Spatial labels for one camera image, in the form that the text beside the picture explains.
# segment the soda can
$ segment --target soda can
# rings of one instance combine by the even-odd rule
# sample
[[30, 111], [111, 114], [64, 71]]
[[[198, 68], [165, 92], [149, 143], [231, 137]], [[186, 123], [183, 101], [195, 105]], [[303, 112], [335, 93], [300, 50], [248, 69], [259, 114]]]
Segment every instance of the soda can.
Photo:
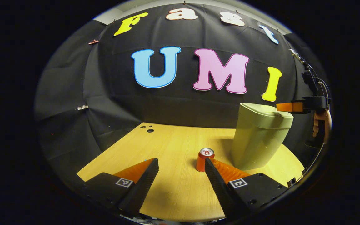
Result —
[[198, 152], [197, 157], [197, 166], [196, 169], [200, 172], [205, 172], [205, 159], [206, 158], [214, 158], [215, 153], [211, 148], [203, 148]]

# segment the human hand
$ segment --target human hand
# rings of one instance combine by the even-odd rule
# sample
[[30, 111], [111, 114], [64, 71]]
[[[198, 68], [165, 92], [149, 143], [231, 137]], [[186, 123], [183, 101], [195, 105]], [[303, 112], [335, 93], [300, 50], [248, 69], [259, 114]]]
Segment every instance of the human hand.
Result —
[[331, 131], [331, 127], [333, 125], [332, 120], [331, 120], [331, 115], [330, 115], [330, 111], [326, 110], [322, 113], [316, 113], [313, 116], [314, 121], [313, 121], [313, 137], [316, 137], [318, 131], [319, 131], [319, 121], [318, 120], [324, 120], [324, 140], [323, 143], [326, 144], [328, 142], [328, 139], [330, 137], [330, 131]]

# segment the wooden table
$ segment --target wooden table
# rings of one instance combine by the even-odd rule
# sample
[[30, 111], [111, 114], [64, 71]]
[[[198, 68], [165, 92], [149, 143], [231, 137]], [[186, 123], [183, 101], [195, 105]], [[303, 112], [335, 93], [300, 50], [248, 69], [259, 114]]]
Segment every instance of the wooden table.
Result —
[[[212, 148], [215, 159], [233, 165], [230, 158], [235, 129], [181, 127], [142, 123], [96, 157], [77, 175], [87, 181], [101, 172], [114, 174], [149, 158], [158, 158], [159, 172], [140, 213], [172, 221], [199, 222], [224, 218], [206, 173], [195, 169], [200, 149]], [[287, 187], [302, 175], [303, 165], [283, 144], [262, 172]]]

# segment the can lid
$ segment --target can lid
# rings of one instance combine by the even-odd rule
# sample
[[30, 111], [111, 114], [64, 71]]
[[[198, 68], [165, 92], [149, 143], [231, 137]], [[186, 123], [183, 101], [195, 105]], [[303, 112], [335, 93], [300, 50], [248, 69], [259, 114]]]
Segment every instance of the can lid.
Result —
[[238, 113], [262, 128], [290, 128], [294, 118], [289, 112], [280, 112], [269, 105], [252, 103], [241, 103]]
[[213, 150], [211, 148], [203, 148], [200, 151], [201, 155], [209, 157], [211, 155], [213, 155]]

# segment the pink letter m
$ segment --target pink letter m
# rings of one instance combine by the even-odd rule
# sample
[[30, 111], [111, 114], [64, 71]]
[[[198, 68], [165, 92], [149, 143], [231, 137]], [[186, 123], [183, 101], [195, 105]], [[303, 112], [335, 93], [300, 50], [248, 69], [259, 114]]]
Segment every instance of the pink letter m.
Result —
[[230, 84], [226, 90], [230, 93], [245, 94], [245, 69], [250, 59], [241, 54], [233, 54], [223, 66], [218, 55], [211, 49], [197, 49], [195, 54], [200, 57], [200, 71], [198, 81], [193, 87], [199, 91], [208, 91], [212, 88], [209, 83], [209, 74], [211, 74], [216, 89], [219, 91], [223, 88], [224, 83], [230, 77]]

